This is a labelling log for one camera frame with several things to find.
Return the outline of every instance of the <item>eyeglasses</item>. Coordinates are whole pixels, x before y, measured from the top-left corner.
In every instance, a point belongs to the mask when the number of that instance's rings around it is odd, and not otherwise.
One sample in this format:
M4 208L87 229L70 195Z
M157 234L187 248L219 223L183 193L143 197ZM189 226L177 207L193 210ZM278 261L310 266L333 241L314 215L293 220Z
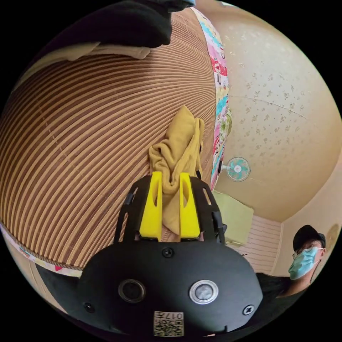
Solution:
M307 252L310 252L314 247L317 247L317 246L316 246L315 244L312 244L312 245L310 245L308 248L301 248L301 249L295 251L295 252L293 253L293 255L292 255L293 260L296 259L296 257L297 257L300 253L302 253L304 250L306 250Z

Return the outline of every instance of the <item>man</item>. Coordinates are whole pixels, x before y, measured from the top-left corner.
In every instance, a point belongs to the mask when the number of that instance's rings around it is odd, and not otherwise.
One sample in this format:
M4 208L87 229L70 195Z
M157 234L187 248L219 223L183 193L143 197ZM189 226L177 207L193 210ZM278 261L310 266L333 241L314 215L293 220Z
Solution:
M293 263L289 267L289 277L276 277L257 273L263 300L246 325L229 333L229 341L243 338L265 326L305 293L310 286L314 272L326 248L323 234L312 226L305 225L298 230L293 239Z

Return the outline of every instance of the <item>ceiling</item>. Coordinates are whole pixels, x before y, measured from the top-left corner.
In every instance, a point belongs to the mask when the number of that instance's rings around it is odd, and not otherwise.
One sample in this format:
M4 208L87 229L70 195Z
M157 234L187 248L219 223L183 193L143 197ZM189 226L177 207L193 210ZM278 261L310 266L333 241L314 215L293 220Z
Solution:
M233 128L224 163L246 158L251 173L216 190L282 222L329 178L342 147L334 99L309 59L273 26L217 1L197 0L225 47Z

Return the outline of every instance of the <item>wooden panel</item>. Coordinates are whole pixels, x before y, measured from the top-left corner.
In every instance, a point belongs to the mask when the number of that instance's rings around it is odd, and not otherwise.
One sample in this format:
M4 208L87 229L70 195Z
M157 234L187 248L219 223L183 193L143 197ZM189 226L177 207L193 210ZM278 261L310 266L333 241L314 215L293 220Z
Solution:
M271 274L277 258L281 223L253 216L248 241L244 246L229 245L250 262L255 272Z

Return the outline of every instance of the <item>black shirt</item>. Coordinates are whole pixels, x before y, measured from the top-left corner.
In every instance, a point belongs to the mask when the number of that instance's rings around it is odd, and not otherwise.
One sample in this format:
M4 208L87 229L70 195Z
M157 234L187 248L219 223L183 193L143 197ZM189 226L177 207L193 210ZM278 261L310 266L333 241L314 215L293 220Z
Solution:
M291 284L290 278L275 277L264 273L257 273L256 275L263 292L263 300L247 324L227 334L227 341L229 342L246 337L264 327L283 314L305 292L303 290L291 296L277 298L288 290Z

